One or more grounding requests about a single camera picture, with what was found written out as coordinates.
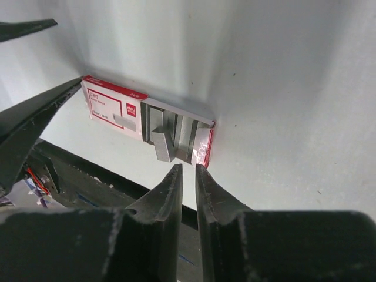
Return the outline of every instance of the red wire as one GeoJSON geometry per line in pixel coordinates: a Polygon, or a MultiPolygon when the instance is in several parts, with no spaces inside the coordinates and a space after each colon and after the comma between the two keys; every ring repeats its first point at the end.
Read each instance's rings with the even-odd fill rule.
{"type": "Polygon", "coordinates": [[[26,169],[28,173],[30,173],[31,178],[33,178],[33,181],[36,183],[36,185],[41,188],[47,195],[49,195],[49,191],[45,188],[45,186],[38,180],[38,178],[35,176],[34,172],[30,169],[26,169]]]}

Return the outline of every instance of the box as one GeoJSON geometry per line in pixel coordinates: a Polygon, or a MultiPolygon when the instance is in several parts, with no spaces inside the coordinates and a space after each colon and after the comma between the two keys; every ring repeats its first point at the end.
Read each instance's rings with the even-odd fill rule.
{"type": "Polygon", "coordinates": [[[91,119],[153,145],[160,161],[208,167],[215,121],[92,76],[82,87],[91,119]]]}

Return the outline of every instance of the red logo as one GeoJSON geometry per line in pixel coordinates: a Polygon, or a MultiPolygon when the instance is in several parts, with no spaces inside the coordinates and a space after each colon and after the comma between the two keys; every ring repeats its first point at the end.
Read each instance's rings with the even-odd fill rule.
{"type": "Polygon", "coordinates": [[[136,117],[136,106],[127,103],[127,114],[136,117]]]}

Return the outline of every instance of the white surface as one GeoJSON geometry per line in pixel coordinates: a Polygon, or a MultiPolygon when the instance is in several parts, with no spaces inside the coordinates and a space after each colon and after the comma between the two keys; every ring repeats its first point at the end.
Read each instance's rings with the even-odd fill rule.
{"type": "MultiPolygon", "coordinates": [[[[59,22],[0,45],[11,102],[87,72],[198,100],[218,120],[209,171],[245,204],[376,219],[374,0],[3,0],[0,16],[59,22]]],[[[82,92],[43,138],[147,187],[171,168],[89,120],[82,92]]],[[[188,165],[183,203],[195,207],[188,165]]]]}

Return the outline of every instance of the red and white box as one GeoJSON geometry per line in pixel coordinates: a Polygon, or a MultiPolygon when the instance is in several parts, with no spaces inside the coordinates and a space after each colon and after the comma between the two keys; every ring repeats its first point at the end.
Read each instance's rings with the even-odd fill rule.
{"type": "Polygon", "coordinates": [[[148,95],[93,76],[82,79],[90,118],[137,140],[142,139],[141,101],[148,95]]]}

